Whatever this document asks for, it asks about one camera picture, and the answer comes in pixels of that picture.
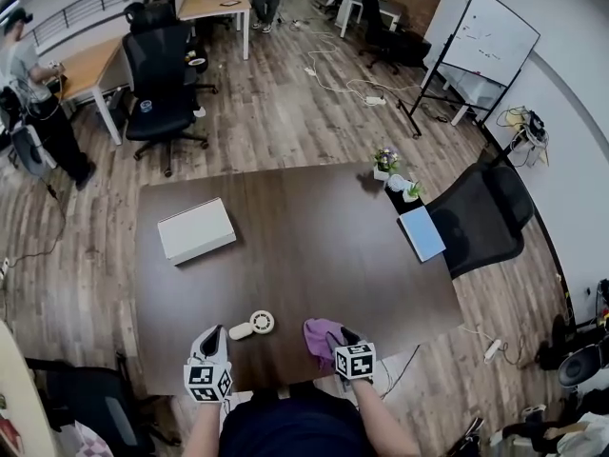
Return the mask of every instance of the dark brown table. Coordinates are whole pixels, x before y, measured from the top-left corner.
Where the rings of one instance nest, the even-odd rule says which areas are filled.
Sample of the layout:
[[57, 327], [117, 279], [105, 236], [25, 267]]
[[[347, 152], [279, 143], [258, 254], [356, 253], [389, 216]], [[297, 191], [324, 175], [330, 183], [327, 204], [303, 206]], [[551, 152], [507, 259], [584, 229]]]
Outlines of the dark brown table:
[[[257, 309], [268, 335], [229, 341], [237, 390], [325, 375], [303, 337], [308, 318], [367, 335], [379, 357], [461, 324], [443, 256], [421, 263], [368, 164], [275, 169], [144, 187], [136, 235], [136, 311], [150, 394], [183, 394], [190, 345], [215, 324]], [[179, 267], [165, 258], [157, 223], [222, 198], [237, 242]]]

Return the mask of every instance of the hand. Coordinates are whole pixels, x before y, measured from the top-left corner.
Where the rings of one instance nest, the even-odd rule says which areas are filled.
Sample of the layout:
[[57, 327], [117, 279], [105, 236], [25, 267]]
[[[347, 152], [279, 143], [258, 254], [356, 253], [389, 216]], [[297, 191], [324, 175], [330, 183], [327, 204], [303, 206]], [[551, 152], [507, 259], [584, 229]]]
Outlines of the hand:
[[561, 436], [560, 430], [558, 428], [548, 428], [543, 434], [543, 438], [545, 440], [554, 440]]

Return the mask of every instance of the white box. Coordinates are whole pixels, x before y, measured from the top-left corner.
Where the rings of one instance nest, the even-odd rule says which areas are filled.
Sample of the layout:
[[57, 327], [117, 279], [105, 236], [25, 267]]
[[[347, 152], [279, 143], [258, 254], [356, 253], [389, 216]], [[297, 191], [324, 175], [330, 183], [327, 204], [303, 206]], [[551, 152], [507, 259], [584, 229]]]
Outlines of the white box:
[[220, 198], [159, 222], [165, 256], [173, 266], [237, 240]]

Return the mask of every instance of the white round object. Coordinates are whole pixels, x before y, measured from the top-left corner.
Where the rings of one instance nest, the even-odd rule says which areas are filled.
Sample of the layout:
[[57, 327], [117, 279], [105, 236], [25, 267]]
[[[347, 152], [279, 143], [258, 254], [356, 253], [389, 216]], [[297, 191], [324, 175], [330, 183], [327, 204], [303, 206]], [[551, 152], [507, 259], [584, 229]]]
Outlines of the white round object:
[[252, 330], [256, 333], [269, 333], [275, 327], [275, 319], [268, 311], [259, 309], [249, 318]]
[[406, 180], [403, 179], [400, 174], [393, 174], [389, 178], [389, 181], [387, 181], [387, 185], [389, 186], [389, 189], [397, 193], [406, 188]]
[[233, 327], [228, 331], [228, 336], [232, 340], [245, 339], [254, 332], [249, 322], [242, 323], [237, 327]]
[[205, 58], [203, 57], [198, 57], [197, 59], [192, 59], [190, 61], [188, 61], [188, 65], [189, 66], [200, 66], [205, 62]]

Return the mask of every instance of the black pants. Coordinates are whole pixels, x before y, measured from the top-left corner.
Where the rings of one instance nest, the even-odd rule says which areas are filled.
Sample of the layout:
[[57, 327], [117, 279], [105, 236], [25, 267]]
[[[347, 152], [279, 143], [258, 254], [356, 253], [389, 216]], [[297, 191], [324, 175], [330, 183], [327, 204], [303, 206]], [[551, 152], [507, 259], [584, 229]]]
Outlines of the black pants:
[[72, 125], [62, 108], [59, 107], [49, 117], [56, 107], [57, 98], [54, 96], [44, 102], [30, 105], [29, 109], [35, 117], [28, 115], [27, 123], [36, 129], [40, 142], [57, 164], [78, 183], [88, 175], [88, 158], [78, 147]]
[[503, 429], [503, 438], [512, 435], [519, 435], [523, 438], [528, 438], [533, 444], [533, 449], [540, 453], [558, 453], [557, 445], [562, 437], [554, 440], [546, 440], [543, 434], [548, 428], [559, 428], [560, 424], [556, 422], [525, 422], [508, 425]]
[[265, 25], [273, 23], [275, 12], [281, 0], [252, 0], [258, 20]]

